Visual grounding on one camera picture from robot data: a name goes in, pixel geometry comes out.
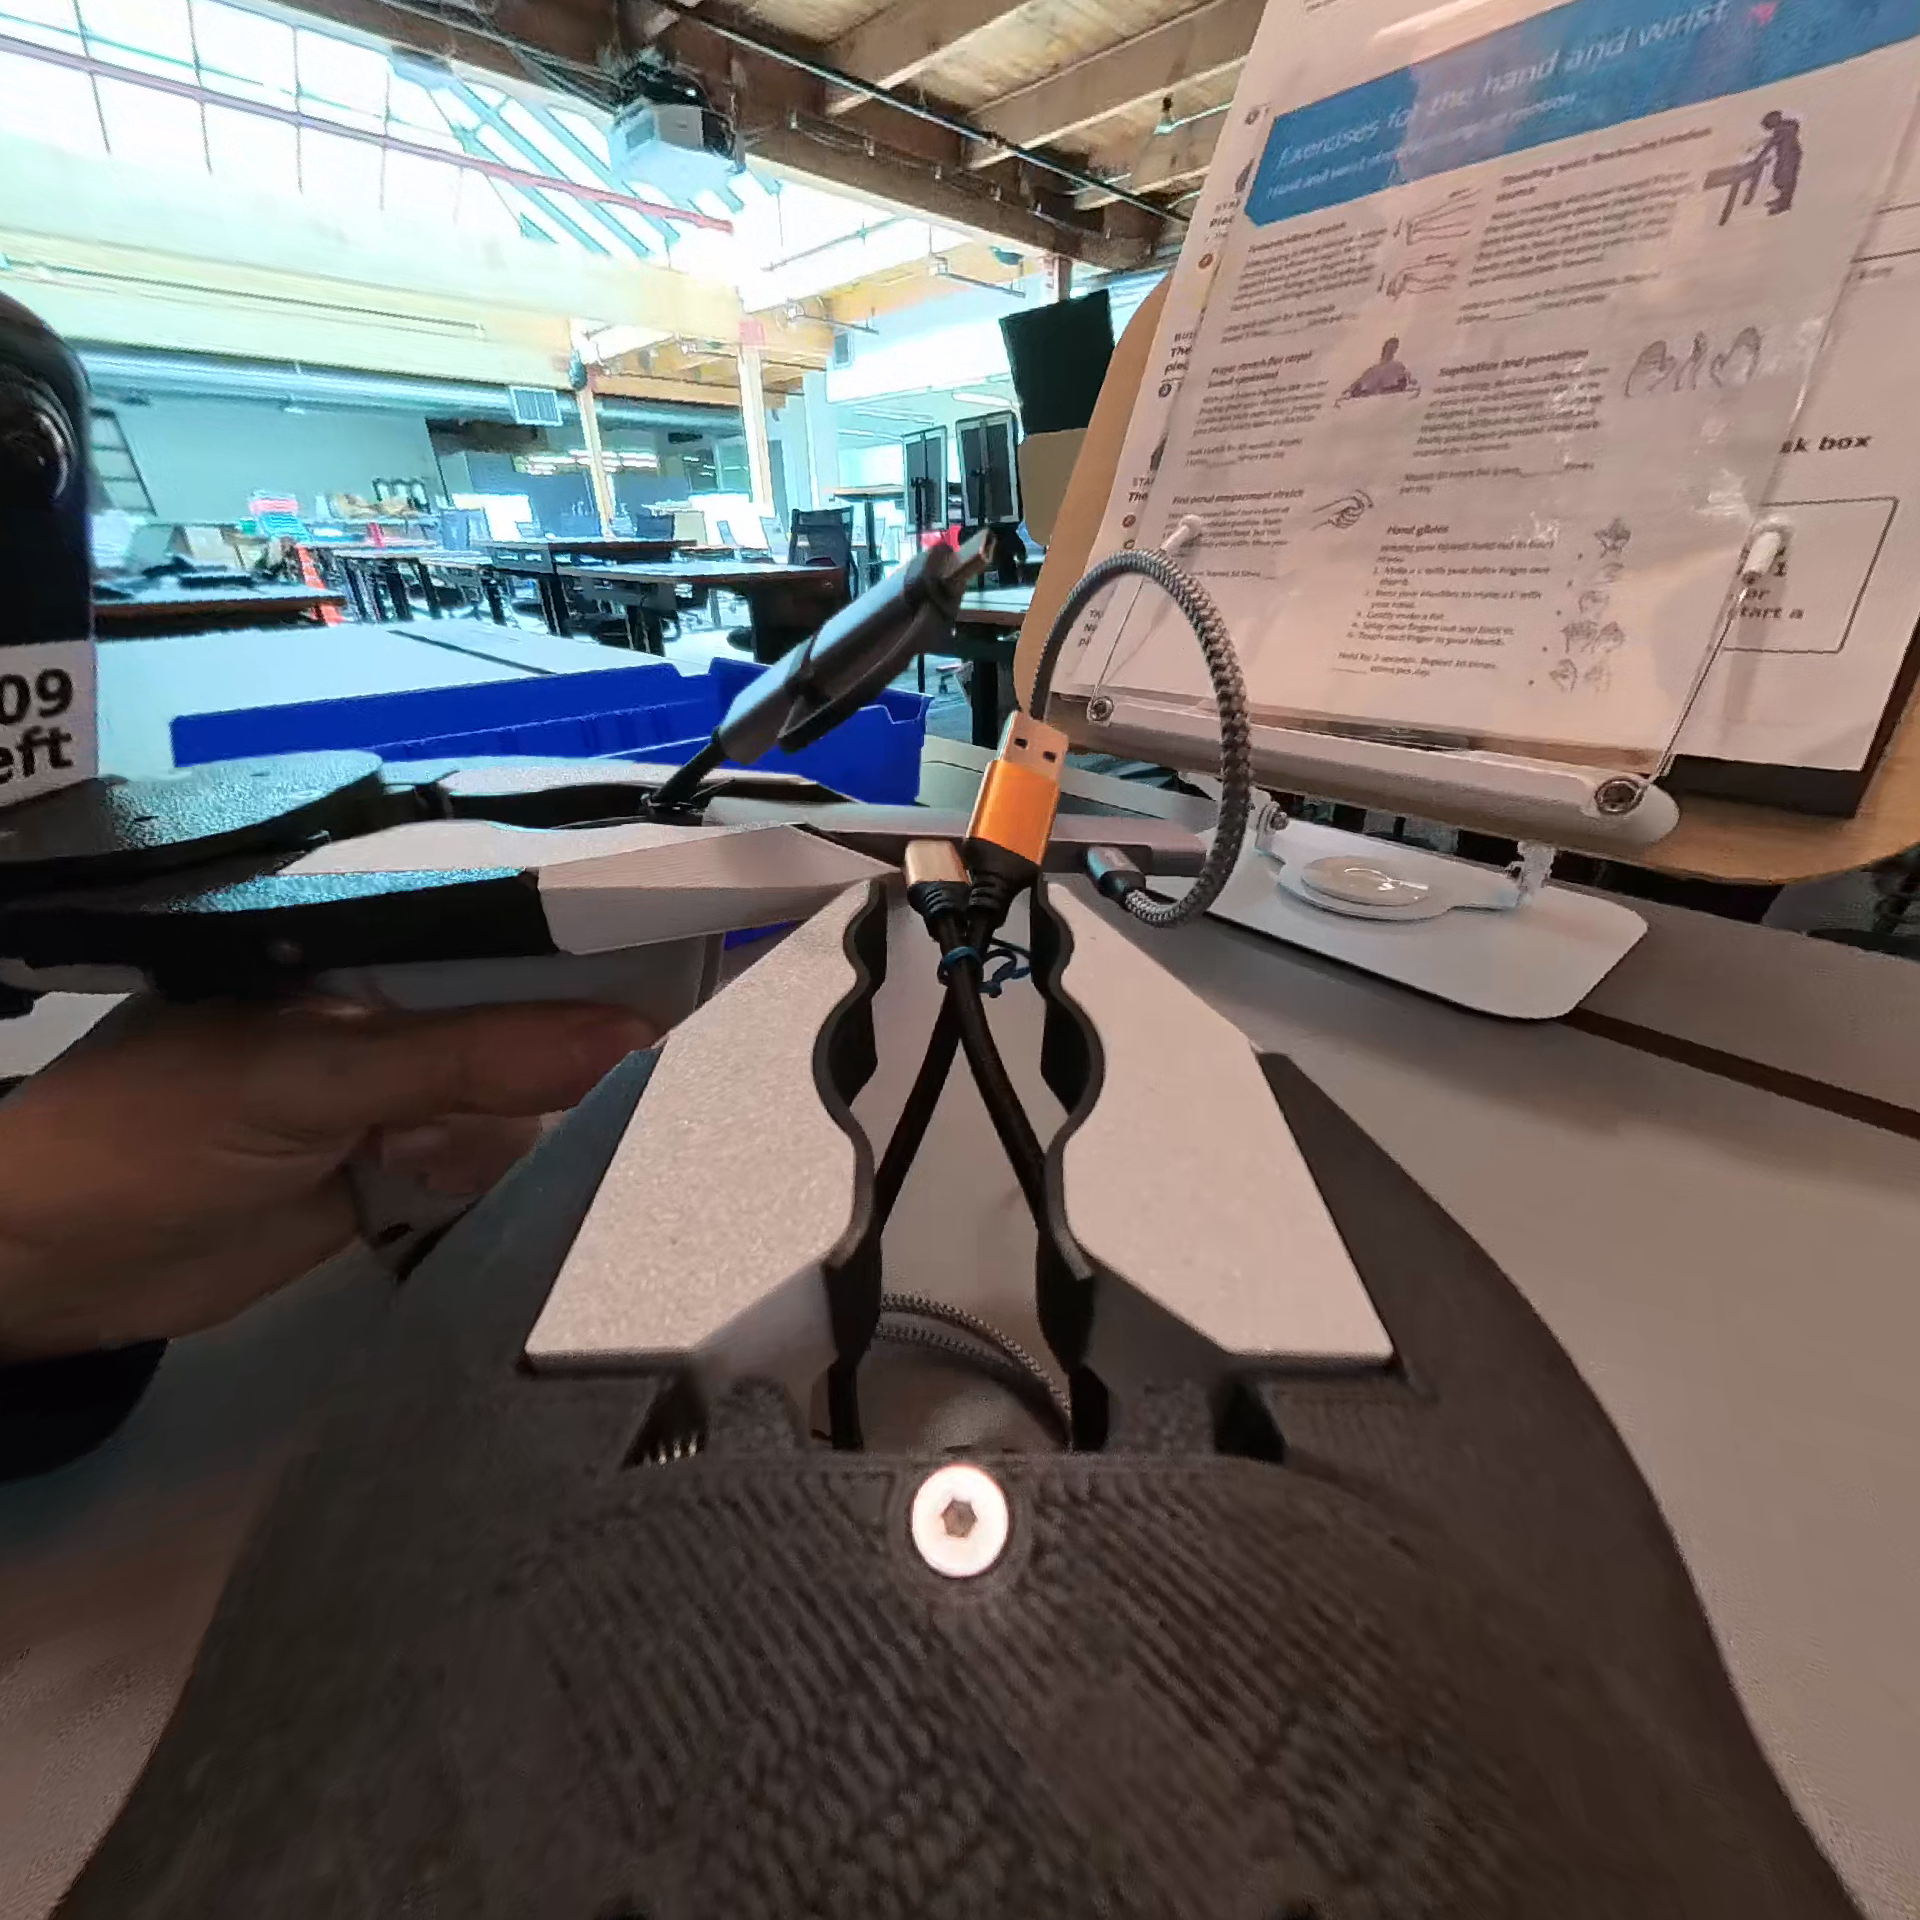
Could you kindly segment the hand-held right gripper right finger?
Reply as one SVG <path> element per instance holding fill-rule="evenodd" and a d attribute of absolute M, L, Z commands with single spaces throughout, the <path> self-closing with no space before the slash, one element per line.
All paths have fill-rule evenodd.
<path fill-rule="evenodd" d="M 1380 1372 L 1390 1335 L 1267 1050 L 1076 892 L 1034 892 L 1044 1339 L 1076 1387 Z"/>

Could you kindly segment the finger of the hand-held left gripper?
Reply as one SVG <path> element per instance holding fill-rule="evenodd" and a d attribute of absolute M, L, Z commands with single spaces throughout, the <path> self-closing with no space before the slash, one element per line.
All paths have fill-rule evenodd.
<path fill-rule="evenodd" d="M 390 763 L 390 827 L 628 827 L 661 813 L 661 763 Z M 787 770 L 707 770 L 687 818 L 713 827 L 846 827 L 846 794 Z"/>
<path fill-rule="evenodd" d="M 879 851 L 846 851 L 809 827 L 492 827 L 414 818 L 298 851 L 278 879 L 537 879 L 542 938 L 566 957 L 664 944 L 707 928 L 809 918 L 827 897 L 891 879 Z"/>

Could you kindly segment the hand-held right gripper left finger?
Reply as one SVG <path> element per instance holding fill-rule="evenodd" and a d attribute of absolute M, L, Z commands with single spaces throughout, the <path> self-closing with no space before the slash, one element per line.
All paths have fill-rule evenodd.
<path fill-rule="evenodd" d="M 849 1387 L 879 1335 L 891 892 L 849 879 L 664 1033 L 606 1188 L 532 1326 L 537 1372 Z"/>

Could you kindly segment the large blue plastic bin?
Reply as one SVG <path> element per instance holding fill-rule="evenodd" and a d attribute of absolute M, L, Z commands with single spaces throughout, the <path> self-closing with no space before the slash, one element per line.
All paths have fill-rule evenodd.
<path fill-rule="evenodd" d="M 278 710 L 187 710 L 172 721 L 172 770 L 201 763 L 278 763 L 278 755 L 378 755 L 378 763 L 661 763 L 682 770 L 730 695 L 756 684 L 749 666 L 682 678 L 664 659 L 606 666 L 606 678 L 517 678 L 517 684 L 454 684 L 454 695 L 358 695 L 358 699 L 278 699 Z M 833 737 L 805 755 L 756 755 L 728 770 L 787 770 L 846 805 L 872 805 L 872 780 L 897 780 L 891 805 L 921 794 L 921 710 L 891 710 L 872 695 Z"/>

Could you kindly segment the grey usb hub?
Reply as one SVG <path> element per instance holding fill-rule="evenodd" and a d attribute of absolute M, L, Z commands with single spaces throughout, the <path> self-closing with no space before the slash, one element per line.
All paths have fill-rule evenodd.
<path fill-rule="evenodd" d="M 756 666 L 756 684 L 730 695 L 713 737 L 648 794 L 648 813 L 677 818 L 728 763 L 805 755 L 833 737 L 911 659 L 952 639 L 968 586 L 992 575 L 992 551 L 1002 542 L 970 528 L 968 549 L 921 549 L 901 575 L 858 586 L 794 659 Z"/>

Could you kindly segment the person's left hand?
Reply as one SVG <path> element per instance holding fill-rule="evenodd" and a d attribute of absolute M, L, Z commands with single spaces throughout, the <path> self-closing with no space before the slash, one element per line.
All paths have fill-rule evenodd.
<path fill-rule="evenodd" d="M 358 1247 L 348 1161 L 473 1201 L 648 1042 L 566 1002 L 129 1002 L 0 1099 L 0 1355 L 211 1335 Z"/>

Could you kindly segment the instruction sheet on stand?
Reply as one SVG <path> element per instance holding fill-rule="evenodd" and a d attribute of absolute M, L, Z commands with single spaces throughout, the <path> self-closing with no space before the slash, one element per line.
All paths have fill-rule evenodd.
<path fill-rule="evenodd" d="M 1659 879 L 1734 860 L 1875 860 L 1920 827 L 1920 259 L 1852 259 L 1770 500 L 1710 511 L 1711 624 L 1623 624 L 1631 551 L 1660 511 L 1601 522 L 1380 511 L 1343 486 L 1304 567 L 1371 528 L 1353 612 L 1200 581 L 1229 511 L 1177 511 L 1144 551 L 1100 528 L 1055 598 L 1034 710 L 1093 755 L 1200 770 L 1239 867 L 1210 918 L 1311 944 L 1421 1002 L 1555 1026 L 1639 938 L 1639 902 L 1555 892 L 1559 851 Z"/>

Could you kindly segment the hanging black monitor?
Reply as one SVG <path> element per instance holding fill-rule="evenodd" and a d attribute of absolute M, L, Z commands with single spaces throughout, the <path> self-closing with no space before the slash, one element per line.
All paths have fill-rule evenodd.
<path fill-rule="evenodd" d="M 1110 289 L 1002 313 L 1002 339 L 1003 339 L 1021 434 L 1093 423 L 1093 404 L 1116 348 Z"/>

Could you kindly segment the ceiling projector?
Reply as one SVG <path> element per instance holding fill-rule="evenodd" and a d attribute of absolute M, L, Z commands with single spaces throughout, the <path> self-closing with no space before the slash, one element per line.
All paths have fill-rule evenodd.
<path fill-rule="evenodd" d="M 639 180 L 661 193 L 700 193 L 700 188 L 730 188 L 745 180 L 745 140 L 707 102 L 700 77 L 661 65 L 661 61 L 625 61 L 614 65 L 614 122 L 606 122 L 606 174 Z"/>

